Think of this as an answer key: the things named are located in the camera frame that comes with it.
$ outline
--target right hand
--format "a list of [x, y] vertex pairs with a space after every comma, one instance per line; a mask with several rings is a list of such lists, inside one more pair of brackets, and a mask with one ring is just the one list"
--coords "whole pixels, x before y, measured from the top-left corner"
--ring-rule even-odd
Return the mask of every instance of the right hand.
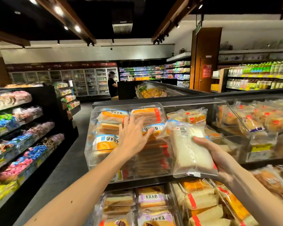
[[227, 152], [222, 150], [218, 144], [207, 138], [192, 138], [195, 143], [205, 147], [210, 152], [219, 172], [220, 182], [227, 185], [233, 181], [234, 173], [242, 168], [239, 163]]

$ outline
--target left hand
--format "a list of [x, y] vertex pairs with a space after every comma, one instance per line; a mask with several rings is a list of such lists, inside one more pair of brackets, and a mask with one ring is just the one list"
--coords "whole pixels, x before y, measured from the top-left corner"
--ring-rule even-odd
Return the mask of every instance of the left hand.
[[124, 127], [119, 125], [119, 146], [122, 154], [129, 160], [136, 153], [140, 152], [146, 145], [149, 137], [154, 133], [154, 129], [150, 128], [146, 134], [142, 134], [144, 127], [144, 119], [140, 119], [135, 123], [134, 116], [124, 118]]

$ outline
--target glass door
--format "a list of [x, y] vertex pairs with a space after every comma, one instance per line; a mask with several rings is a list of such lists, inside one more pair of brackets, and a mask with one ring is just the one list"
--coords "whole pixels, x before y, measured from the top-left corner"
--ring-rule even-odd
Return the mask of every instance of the glass door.
[[95, 70], [85, 69], [84, 71], [85, 71], [88, 95], [89, 96], [98, 95], [99, 92], [97, 90], [97, 78], [95, 76]]
[[37, 72], [25, 72], [25, 76], [27, 79], [27, 83], [37, 83], [38, 82], [38, 76]]
[[75, 87], [75, 80], [73, 79], [73, 74], [72, 74], [72, 70], [62, 70], [61, 71], [61, 74], [62, 74], [62, 80], [63, 82], [66, 82], [68, 83], [68, 81], [72, 80], [72, 83], [73, 83], [73, 93], [77, 96], [77, 92], [76, 92], [76, 87]]
[[38, 71], [38, 78], [40, 83], [49, 83], [50, 82], [50, 77], [49, 77], [49, 72], [48, 71]]
[[73, 70], [73, 77], [75, 78], [78, 96], [87, 96], [88, 93], [84, 70]]
[[10, 73], [10, 76], [14, 84], [26, 83], [23, 72]]
[[109, 77], [109, 72], [110, 71], [113, 71], [115, 73], [114, 80], [116, 82], [118, 82], [119, 81], [119, 73], [117, 72], [117, 68], [107, 68], [107, 75], [108, 75], [108, 77]]
[[99, 95], [109, 94], [106, 69], [95, 69], [95, 71], [97, 75], [97, 85], [99, 89]]
[[62, 81], [61, 72], [59, 70], [52, 70], [49, 73], [50, 73], [50, 77], [51, 77], [52, 82], [61, 82]]

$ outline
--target black hair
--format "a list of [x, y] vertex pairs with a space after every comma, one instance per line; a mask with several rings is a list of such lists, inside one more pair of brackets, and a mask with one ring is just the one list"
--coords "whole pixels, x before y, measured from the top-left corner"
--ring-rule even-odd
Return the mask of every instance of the black hair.
[[110, 71], [109, 72], [109, 77], [110, 77], [111, 74], [115, 74], [114, 71]]

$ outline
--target air conditioning vent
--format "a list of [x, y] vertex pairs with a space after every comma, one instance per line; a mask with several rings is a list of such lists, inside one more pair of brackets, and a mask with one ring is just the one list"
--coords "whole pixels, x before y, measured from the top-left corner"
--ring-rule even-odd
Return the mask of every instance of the air conditioning vent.
[[130, 34], [132, 31], [133, 23], [131, 24], [113, 24], [114, 34]]

